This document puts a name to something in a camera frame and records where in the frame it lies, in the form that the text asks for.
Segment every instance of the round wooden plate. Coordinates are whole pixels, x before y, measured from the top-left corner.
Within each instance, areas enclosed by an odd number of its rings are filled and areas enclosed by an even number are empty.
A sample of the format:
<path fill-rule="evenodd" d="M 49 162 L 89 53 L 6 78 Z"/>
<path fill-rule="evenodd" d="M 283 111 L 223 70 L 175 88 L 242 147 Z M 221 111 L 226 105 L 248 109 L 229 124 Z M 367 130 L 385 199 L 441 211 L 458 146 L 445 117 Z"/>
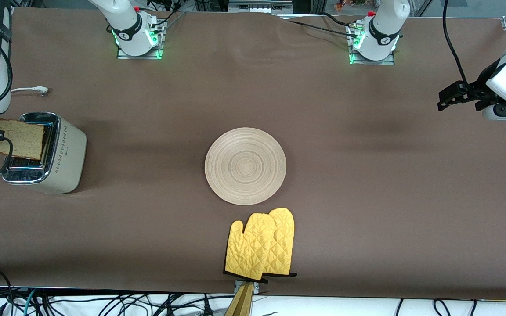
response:
<path fill-rule="evenodd" d="M 273 136 L 243 127 L 220 136 L 204 164 L 212 190 L 237 205 L 261 203 L 277 192 L 285 179 L 286 157 Z"/>

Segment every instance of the slice of bread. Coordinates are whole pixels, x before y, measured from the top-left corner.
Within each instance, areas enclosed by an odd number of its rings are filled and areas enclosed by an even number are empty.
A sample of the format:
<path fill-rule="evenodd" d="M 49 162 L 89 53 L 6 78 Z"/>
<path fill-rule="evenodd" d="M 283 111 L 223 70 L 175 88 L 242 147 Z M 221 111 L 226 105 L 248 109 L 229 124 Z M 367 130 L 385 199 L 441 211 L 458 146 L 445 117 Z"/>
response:
<path fill-rule="evenodd" d="M 32 160 L 42 158 L 44 126 L 0 118 L 0 130 L 4 130 L 5 137 L 13 143 L 13 157 Z M 5 140 L 0 141 L 0 154 L 9 154 L 9 143 Z"/>

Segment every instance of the toaster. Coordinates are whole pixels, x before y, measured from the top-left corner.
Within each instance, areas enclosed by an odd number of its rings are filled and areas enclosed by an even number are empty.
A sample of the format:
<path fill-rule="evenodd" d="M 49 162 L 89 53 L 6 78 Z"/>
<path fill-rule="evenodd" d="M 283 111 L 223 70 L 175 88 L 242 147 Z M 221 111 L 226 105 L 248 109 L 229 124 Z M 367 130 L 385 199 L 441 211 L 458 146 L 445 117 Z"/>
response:
<path fill-rule="evenodd" d="M 45 194 L 65 194 L 79 185 L 85 161 L 85 133 L 50 112 L 26 113 L 18 118 L 44 126 L 42 159 L 12 158 L 2 172 L 5 182 Z"/>

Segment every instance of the black cable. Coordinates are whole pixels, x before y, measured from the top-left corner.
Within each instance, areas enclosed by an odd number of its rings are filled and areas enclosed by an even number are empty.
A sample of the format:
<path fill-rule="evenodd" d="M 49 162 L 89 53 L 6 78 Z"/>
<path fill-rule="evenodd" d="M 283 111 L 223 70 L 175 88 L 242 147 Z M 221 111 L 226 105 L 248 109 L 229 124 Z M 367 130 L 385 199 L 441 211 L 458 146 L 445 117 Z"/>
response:
<path fill-rule="evenodd" d="M 0 270 L 0 276 L 2 276 L 5 279 L 5 282 L 7 284 L 7 289 L 9 290 L 9 299 L 11 300 L 11 313 L 10 313 L 10 315 L 14 315 L 14 310 L 13 310 L 14 302 L 13 302 L 13 291 L 12 291 L 11 282 L 9 281 L 9 279 L 7 278 L 5 273 L 3 273 L 1 270 Z"/>
<path fill-rule="evenodd" d="M 333 20 L 333 22 L 335 22 L 339 25 L 342 25 L 342 26 L 349 26 L 349 24 L 350 24 L 350 23 L 345 23 L 345 22 L 341 22 L 341 21 L 337 20 L 337 18 L 335 18 L 335 16 L 332 16 L 331 14 L 329 14 L 327 12 L 321 12 L 319 15 L 327 16 L 328 18 Z"/>
<path fill-rule="evenodd" d="M 151 6 L 153 6 L 155 11 L 158 11 L 157 6 L 155 6 L 155 3 L 153 1 L 148 1 L 148 4 L 151 4 Z"/>
<path fill-rule="evenodd" d="M 456 67 L 458 67 L 458 71 L 460 72 L 460 76 L 462 77 L 462 81 L 464 81 L 464 85 L 468 87 L 468 80 L 466 80 L 466 75 L 464 74 L 464 70 L 462 69 L 462 64 L 460 63 L 460 58 L 458 58 L 458 54 L 456 54 L 456 50 L 454 50 L 454 46 L 452 46 L 452 42 L 450 42 L 450 37 L 448 36 L 448 30 L 446 29 L 446 12 L 448 10 L 448 2 L 450 0 L 444 0 L 444 8 L 442 9 L 442 30 L 444 31 L 444 38 L 446 39 L 446 44 L 448 44 L 448 48 L 450 48 L 450 52 L 452 52 L 452 56 L 454 56 L 454 60 L 456 60 Z"/>
<path fill-rule="evenodd" d="M 399 299 L 398 308 L 395 310 L 395 316 L 399 316 L 399 310 L 401 309 L 401 304 L 403 303 L 403 298 Z"/>
<path fill-rule="evenodd" d="M 300 25 L 303 25 L 303 26 L 309 26 L 310 28 L 315 28 L 315 29 L 318 29 L 318 30 L 326 31 L 326 32 L 331 32 L 331 33 L 335 33 L 335 34 L 341 34 L 342 36 L 357 37 L 355 34 L 349 34 L 349 33 L 345 33 L 345 32 L 339 32 L 339 31 L 336 31 L 336 30 L 330 30 L 330 29 L 326 29 L 326 28 L 320 28 L 319 26 L 315 26 L 315 25 L 311 25 L 311 24 L 305 24 L 305 23 L 297 22 L 297 21 L 290 21 L 290 22 L 296 23 L 296 24 L 300 24 Z"/>
<path fill-rule="evenodd" d="M 474 312 L 476 312 L 477 300 L 473 300 L 472 310 L 470 312 L 470 316 L 473 316 Z"/>
<path fill-rule="evenodd" d="M 458 72 L 460 72 L 460 76 L 462 77 L 462 82 L 464 82 L 464 87 L 468 90 L 468 93 L 471 96 L 474 96 L 480 100 L 485 99 L 484 97 L 478 96 L 471 88 L 470 84 L 468 84 L 468 80 L 466 79 L 466 74 L 464 74 L 464 69 L 462 68 L 462 64 L 460 63 L 460 58 L 458 58 L 458 54 L 456 54 L 456 50 L 450 41 L 450 36 L 448 36 L 448 30 L 446 28 L 446 12 L 448 10 L 448 2 L 450 0 L 444 0 L 444 8 L 442 9 L 442 30 L 444 31 L 444 38 L 446 39 L 446 44 L 448 44 L 448 48 L 450 48 L 450 52 L 452 56 L 454 56 L 454 60 L 456 61 L 456 67 L 458 67 Z"/>
<path fill-rule="evenodd" d="M 444 315 L 442 315 L 442 314 L 438 311 L 438 309 L 436 308 L 436 303 L 437 303 L 437 302 L 440 302 L 440 304 L 442 304 L 442 306 L 444 306 L 444 310 L 446 310 L 446 316 L 450 316 L 450 310 L 448 310 L 448 307 L 446 307 L 446 304 L 444 304 L 444 302 L 443 302 L 442 300 L 433 300 L 433 302 L 432 302 L 432 306 L 433 306 L 434 311 L 436 312 L 436 314 L 437 314 L 438 316 L 444 316 Z"/>
<path fill-rule="evenodd" d="M 12 300 L 10 300 L 10 297 L 9 297 L 8 295 L 6 296 L 6 294 L 8 294 L 8 288 L 2 288 L 2 289 L 0 289 L 0 298 L 1 298 L 2 296 L 3 296 L 4 298 L 6 298 L 7 302 L 8 302 L 9 304 L 11 304 L 11 305 L 12 305 L 12 308 L 17 308 L 18 310 L 20 310 L 20 314 L 23 314 L 23 311 L 24 311 L 24 309 L 23 309 L 23 308 L 24 308 L 25 306 L 24 306 L 24 305 L 21 305 L 21 304 L 18 304 L 18 303 L 17 303 L 17 302 L 15 302 L 14 300 L 16 300 L 17 298 L 21 298 L 21 299 L 23 299 L 23 300 L 25 300 L 25 301 L 26 301 L 26 299 L 27 299 L 27 295 L 26 295 L 26 293 L 25 293 L 25 292 L 23 292 L 23 291 L 20 291 L 20 290 L 12 290 L 11 295 L 13 296 L 13 301 L 12 301 Z M 30 312 L 28 315 L 33 314 L 34 312 L 36 312 L 36 310 L 33 310 L 33 311 L 32 311 L 32 312 Z"/>
<path fill-rule="evenodd" d="M 50 310 L 54 310 L 54 312 L 57 312 L 58 314 L 60 314 L 60 316 L 65 316 L 57 308 L 55 308 L 54 306 L 52 306 L 51 303 L 49 303 L 48 306 L 50 306 Z"/>
<path fill-rule="evenodd" d="M 177 12 L 177 10 L 173 10 L 173 11 L 169 14 L 169 16 L 167 16 L 167 18 L 163 19 L 161 22 L 159 22 L 159 23 L 157 23 L 157 24 L 152 24 L 152 25 L 151 25 L 151 27 L 152 27 L 152 28 L 154 28 L 154 27 L 156 27 L 156 26 L 159 26 L 159 25 L 161 25 L 161 24 L 163 24 L 163 23 L 167 22 L 167 20 L 169 20 L 169 18 L 170 18 L 171 16 L 173 16 L 173 14 L 175 14 L 175 12 Z"/>
<path fill-rule="evenodd" d="M 46 313 L 46 316 L 55 316 L 52 313 L 48 312 L 48 306 L 44 302 L 44 298 L 42 298 L 42 309 L 44 309 L 44 312 Z"/>
<path fill-rule="evenodd" d="M 218 298 L 233 298 L 235 297 L 234 295 L 222 295 L 222 296 L 214 296 L 213 298 L 208 298 L 209 300 L 216 300 Z M 187 302 L 185 304 L 182 304 L 180 306 L 177 306 L 176 308 L 173 309 L 172 312 L 168 312 L 167 314 L 165 314 L 165 316 L 172 316 L 174 312 L 176 312 L 179 308 L 185 308 L 185 307 L 189 307 L 191 304 L 195 304 L 196 302 L 200 302 L 200 301 L 203 301 L 204 298 L 199 298 L 198 300 L 194 300 L 194 301 L 191 301 L 191 302 Z"/>
<path fill-rule="evenodd" d="M 123 303 L 123 306 L 120 309 L 120 312 L 118 313 L 118 316 L 120 316 L 120 314 L 122 314 L 123 312 L 126 312 L 126 309 L 129 308 L 131 305 L 136 305 L 136 302 L 138 302 L 139 300 L 141 300 L 145 296 L 147 296 L 147 294 L 144 294 L 143 296 L 140 296 L 139 298 L 135 298 L 132 302 L 129 302 L 126 305 Z"/>
<path fill-rule="evenodd" d="M 108 304 L 105 305 L 105 307 L 99 312 L 98 316 L 101 316 L 101 314 L 105 311 L 105 309 L 110 305 L 112 304 L 115 300 L 119 300 L 118 303 L 114 304 L 111 308 L 109 308 L 108 312 L 105 312 L 105 314 L 103 314 L 103 316 L 107 316 L 109 314 L 109 312 L 112 312 L 112 310 L 118 306 L 118 304 L 121 304 L 122 302 L 124 302 L 124 300 L 126 300 L 127 298 L 131 298 L 132 296 L 131 295 L 128 295 L 126 296 L 125 298 L 122 298 L 121 295 L 117 296 L 117 298 L 115 298 L 114 300 L 111 300 Z"/>
<path fill-rule="evenodd" d="M 11 142 L 11 140 L 9 140 L 9 138 L 4 137 L 4 140 L 6 140 L 9 143 L 9 154 L 5 158 L 4 164 L 0 168 L 0 174 L 5 170 L 5 168 L 7 168 L 9 166 L 9 164 L 11 163 L 12 155 L 13 155 L 13 143 Z"/>
<path fill-rule="evenodd" d="M 167 306 L 166 306 L 166 310 L 167 312 L 172 312 L 173 311 L 173 306 L 172 304 L 178 300 L 181 296 L 183 296 L 182 294 L 179 294 L 175 297 L 175 295 L 173 296 L 173 299 L 172 300 L 167 300 Z"/>
<path fill-rule="evenodd" d="M 9 57 L 7 56 L 7 54 L 5 54 L 1 46 L 0 46 L 0 54 L 1 57 L 5 60 L 5 64 L 7 65 L 7 77 L 8 77 L 7 86 L 5 87 L 4 92 L 0 95 L 1 101 L 11 91 L 11 84 L 13 82 L 13 68 L 11 67 Z"/>
<path fill-rule="evenodd" d="M 146 311 L 146 316 L 149 316 L 149 311 L 145 306 L 141 306 L 140 304 L 134 304 L 134 306 L 138 306 L 139 308 L 143 308 Z"/>
<path fill-rule="evenodd" d="M 178 300 L 183 295 L 184 294 L 182 293 L 169 294 L 169 296 L 167 296 L 167 299 L 163 302 L 163 304 L 161 304 L 161 306 L 159 306 L 159 308 L 157 308 L 157 310 L 152 314 L 152 316 L 159 316 L 159 314 L 161 314 L 163 310 L 170 309 L 171 304 L 176 300 Z"/>
<path fill-rule="evenodd" d="M 91 298 L 90 300 L 55 300 L 55 301 L 51 301 L 50 304 L 54 304 L 54 303 L 58 303 L 58 302 L 84 303 L 84 302 L 108 301 L 108 300 L 118 300 L 118 296 L 117 296 L 117 298 Z"/>
<path fill-rule="evenodd" d="M 33 306 L 34 310 L 36 310 L 36 315 L 42 315 L 42 311 L 40 310 L 40 303 L 38 303 L 37 298 L 33 298 Z"/>
<path fill-rule="evenodd" d="M 204 316 L 214 316 L 214 311 L 210 307 L 210 302 L 208 302 L 208 295 L 204 294 Z"/>

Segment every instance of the oven mitt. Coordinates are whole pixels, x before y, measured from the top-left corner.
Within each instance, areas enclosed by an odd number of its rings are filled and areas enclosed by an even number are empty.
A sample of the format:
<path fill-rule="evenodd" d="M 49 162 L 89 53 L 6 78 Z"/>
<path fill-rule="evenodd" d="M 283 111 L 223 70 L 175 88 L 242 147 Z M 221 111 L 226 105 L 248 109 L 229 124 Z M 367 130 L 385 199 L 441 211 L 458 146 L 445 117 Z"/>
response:
<path fill-rule="evenodd" d="M 265 274 L 289 276 L 294 241 L 294 218 L 287 208 L 275 208 L 269 212 L 269 216 L 275 221 L 276 230 L 265 266 Z"/>
<path fill-rule="evenodd" d="M 251 214 L 245 231 L 241 220 L 233 222 L 229 229 L 224 272 L 249 280 L 261 280 L 275 230 L 275 220 L 269 214 Z"/>

